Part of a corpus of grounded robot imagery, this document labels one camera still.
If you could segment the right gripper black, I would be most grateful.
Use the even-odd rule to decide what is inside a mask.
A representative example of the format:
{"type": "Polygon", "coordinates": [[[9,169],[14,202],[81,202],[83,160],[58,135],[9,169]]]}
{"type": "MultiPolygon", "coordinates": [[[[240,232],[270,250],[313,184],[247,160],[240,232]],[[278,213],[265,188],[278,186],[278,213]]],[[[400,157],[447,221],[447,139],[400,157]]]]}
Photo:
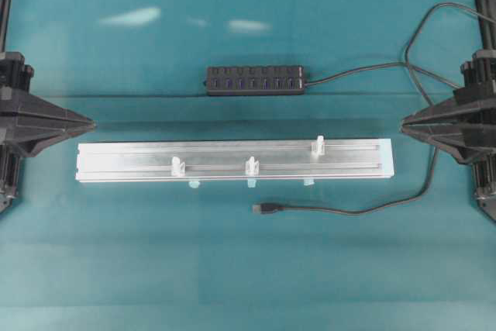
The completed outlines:
{"type": "Polygon", "coordinates": [[[460,71],[464,87],[452,98],[405,117],[401,132],[449,154],[458,164],[472,164],[477,204],[494,207],[495,51],[478,50],[460,71]]]}

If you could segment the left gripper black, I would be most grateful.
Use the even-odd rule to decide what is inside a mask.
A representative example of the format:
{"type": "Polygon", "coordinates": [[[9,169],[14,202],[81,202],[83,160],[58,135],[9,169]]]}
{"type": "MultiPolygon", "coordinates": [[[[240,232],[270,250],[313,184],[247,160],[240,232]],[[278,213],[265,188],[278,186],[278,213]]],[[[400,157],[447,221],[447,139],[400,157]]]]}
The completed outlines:
{"type": "Polygon", "coordinates": [[[1,207],[9,207],[18,195],[21,157],[35,157],[48,147],[95,129],[92,119],[31,95],[33,75],[33,68],[25,65],[21,53],[1,53],[1,116],[49,119],[79,126],[55,130],[34,127],[1,130],[1,207]]]}

